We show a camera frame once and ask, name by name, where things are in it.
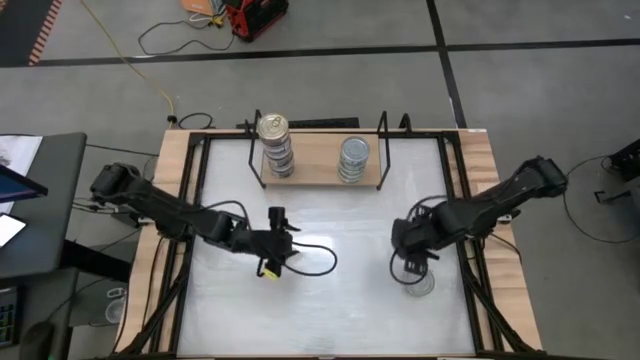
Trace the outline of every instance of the black desk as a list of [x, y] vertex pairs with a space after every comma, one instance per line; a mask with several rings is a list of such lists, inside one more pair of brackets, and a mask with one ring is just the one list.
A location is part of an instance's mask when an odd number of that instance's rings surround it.
[[76, 267], [128, 282], [131, 264], [66, 241], [87, 135], [45, 136], [27, 177], [49, 189], [42, 198], [14, 204], [11, 214], [27, 226], [0, 248], [0, 279]]
[[[44, 137], [27, 177], [47, 187], [49, 194], [18, 201], [11, 209], [27, 226], [0, 248], [0, 283], [20, 287], [21, 339], [32, 325], [46, 320], [72, 296], [77, 269], [129, 281], [128, 262], [65, 239], [86, 142], [83, 133]], [[55, 360], [67, 356], [71, 304], [65, 304], [50, 320], [55, 326], [51, 352]], [[20, 345], [0, 349], [0, 359], [18, 359], [19, 352]]]
[[[34, 324], [43, 321], [51, 312], [69, 298], [75, 291], [78, 280], [78, 270], [64, 269], [49, 274], [21, 278], [16, 280], [0, 280], [3, 285], [19, 283], [20, 309], [20, 338]], [[55, 360], [64, 360], [69, 352], [69, 316], [71, 302], [62, 306], [51, 318], [55, 330], [51, 347], [51, 355]], [[20, 354], [20, 344], [0, 349], [0, 359], [17, 360]]]

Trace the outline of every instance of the tin can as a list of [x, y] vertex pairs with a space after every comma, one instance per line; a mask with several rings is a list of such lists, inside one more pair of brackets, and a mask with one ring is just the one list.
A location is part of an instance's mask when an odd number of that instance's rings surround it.
[[291, 160], [284, 166], [271, 166], [270, 164], [269, 167], [271, 168], [271, 174], [273, 174], [273, 176], [286, 178], [293, 174], [294, 165], [295, 161], [291, 158]]
[[369, 144], [359, 136], [351, 136], [342, 142], [338, 160], [338, 177], [347, 184], [362, 178], [369, 160]]
[[274, 176], [285, 178], [294, 170], [289, 121], [279, 114], [267, 114], [258, 120], [258, 135]]

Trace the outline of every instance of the keyboard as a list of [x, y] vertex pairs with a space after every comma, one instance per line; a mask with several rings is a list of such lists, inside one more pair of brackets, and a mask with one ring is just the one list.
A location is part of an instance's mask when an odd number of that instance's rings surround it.
[[0, 288], [0, 348], [18, 343], [18, 289]]

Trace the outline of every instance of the red power station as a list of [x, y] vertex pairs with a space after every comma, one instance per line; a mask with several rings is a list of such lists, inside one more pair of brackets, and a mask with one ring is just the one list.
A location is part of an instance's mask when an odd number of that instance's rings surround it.
[[233, 33], [251, 42], [282, 15], [289, 0], [224, 0]]

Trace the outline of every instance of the yellow cable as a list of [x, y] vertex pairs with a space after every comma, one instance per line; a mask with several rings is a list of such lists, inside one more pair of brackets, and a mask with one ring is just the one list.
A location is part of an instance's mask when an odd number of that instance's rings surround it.
[[118, 49], [118, 45], [116, 45], [116, 42], [113, 41], [113, 38], [111, 37], [111, 35], [107, 31], [107, 29], [104, 27], [102, 22], [100, 20], [98, 20], [98, 17], [93, 13], [93, 11], [89, 7], [89, 5], [87, 5], [87, 3], [84, 0], [80, 0], [80, 3], [82, 3], [82, 6], [84, 6], [84, 8], [87, 9], [87, 11], [89, 12], [89, 15], [91, 15], [93, 20], [95, 20], [96, 23], [98, 24], [98, 26], [100, 26], [100, 29], [102, 29], [102, 32], [104, 32], [104, 34], [107, 35], [107, 38], [109, 39], [109, 42], [111, 43], [111, 47], [113, 47], [113, 49], [116, 51], [116, 53], [118, 53], [118, 56], [120, 57], [122, 62], [127, 64], [131, 68], [131, 70], [135, 71], [136, 74], [140, 75], [140, 77], [142, 79], [144, 79], [144, 81], [146, 81], [151, 87], [153, 87], [156, 90], [158, 90], [158, 92], [162, 96], [164, 96], [165, 99], [167, 99], [167, 102], [169, 103], [169, 113], [170, 113], [170, 115], [175, 116], [176, 114], [175, 114], [175, 110], [174, 110], [174, 106], [173, 106], [173, 101], [171, 100], [171, 97], [167, 94], [167, 92], [164, 91], [164, 89], [162, 89], [158, 84], [156, 84], [155, 81], [153, 81], [152, 79], [146, 77], [143, 73], [140, 72], [140, 70], [136, 69], [133, 65], [131, 65], [131, 63], [129, 61], [127, 61], [127, 59], [125, 59], [124, 55], [122, 55], [122, 53], [120, 52], [120, 49]]

